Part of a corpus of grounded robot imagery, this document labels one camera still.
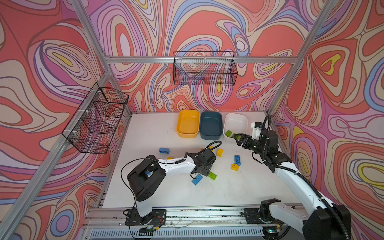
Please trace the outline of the green lego brick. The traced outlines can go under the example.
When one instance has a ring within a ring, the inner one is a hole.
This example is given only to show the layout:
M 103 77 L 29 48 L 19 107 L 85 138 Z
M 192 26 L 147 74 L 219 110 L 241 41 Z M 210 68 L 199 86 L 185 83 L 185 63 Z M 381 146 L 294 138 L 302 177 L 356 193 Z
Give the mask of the green lego brick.
M 228 137 L 228 138 L 232 138 L 232 136 L 233 136 L 233 132 L 232 132 L 232 131 L 227 131 L 227 132 L 225 133 L 225 136 Z

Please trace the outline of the green lego brick lowest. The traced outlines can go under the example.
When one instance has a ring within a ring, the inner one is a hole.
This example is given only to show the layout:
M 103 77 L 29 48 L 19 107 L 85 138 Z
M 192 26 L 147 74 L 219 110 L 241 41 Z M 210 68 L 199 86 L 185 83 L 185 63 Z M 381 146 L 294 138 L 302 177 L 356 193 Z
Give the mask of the green lego brick lowest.
M 208 177 L 209 177 L 210 179 L 212 179 L 212 180 L 215 180 L 215 179 L 217 178 L 217 175 L 214 174 L 214 173 L 212 173 L 212 172 L 210 172 L 209 175 L 208 175 Z

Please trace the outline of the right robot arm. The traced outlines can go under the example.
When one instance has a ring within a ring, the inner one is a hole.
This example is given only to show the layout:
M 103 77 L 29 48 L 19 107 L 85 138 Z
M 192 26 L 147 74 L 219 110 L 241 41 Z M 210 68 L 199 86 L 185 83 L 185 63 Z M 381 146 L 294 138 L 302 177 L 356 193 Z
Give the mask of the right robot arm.
M 300 232 L 306 240 L 349 240 L 351 213 L 325 197 L 296 168 L 291 158 L 279 150 L 279 137 L 266 123 L 252 124 L 252 135 L 231 134 L 238 146 L 259 155 L 258 160 L 278 176 L 300 200 L 306 213 L 283 204 L 278 199 L 262 201 L 260 221 L 279 220 Z

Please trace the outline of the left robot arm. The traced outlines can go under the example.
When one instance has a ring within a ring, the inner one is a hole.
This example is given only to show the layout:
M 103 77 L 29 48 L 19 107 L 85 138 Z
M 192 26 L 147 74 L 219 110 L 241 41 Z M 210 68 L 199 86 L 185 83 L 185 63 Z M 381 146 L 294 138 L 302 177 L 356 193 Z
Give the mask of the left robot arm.
M 129 188 L 136 202 L 136 211 L 145 218 L 153 211 L 149 198 L 156 192 L 167 176 L 197 174 L 208 176 L 217 156 L 209 148 L 197 153 L 188 153 L 181 158 L 164 160 L 150 155 L 139 163 L 128 175 Z

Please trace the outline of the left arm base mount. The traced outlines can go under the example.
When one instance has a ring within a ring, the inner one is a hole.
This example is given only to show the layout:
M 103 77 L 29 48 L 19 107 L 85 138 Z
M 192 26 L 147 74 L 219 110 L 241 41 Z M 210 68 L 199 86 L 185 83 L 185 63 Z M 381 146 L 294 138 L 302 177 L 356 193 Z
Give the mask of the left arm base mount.
M 123 215 L 126 217 L 126 226 L 155 226 L 161 227 L 166 223 L 167 210 L 166 209 L 154 209 L 145 217 L 141 217 L 136 208 L 126 209 L 123 211 Z

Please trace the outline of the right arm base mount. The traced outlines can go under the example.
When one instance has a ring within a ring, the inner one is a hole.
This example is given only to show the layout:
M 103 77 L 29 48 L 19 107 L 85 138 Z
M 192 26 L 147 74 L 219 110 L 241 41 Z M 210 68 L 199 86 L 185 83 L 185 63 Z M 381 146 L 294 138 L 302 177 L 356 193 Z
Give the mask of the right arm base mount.
M 247 224 L 284 224 L 280 220 L 274 219 L 267 215 L 265 210 L 260 208 L 245 208 L 243 212 L 240 212 L 241 216 L 246 218 Z

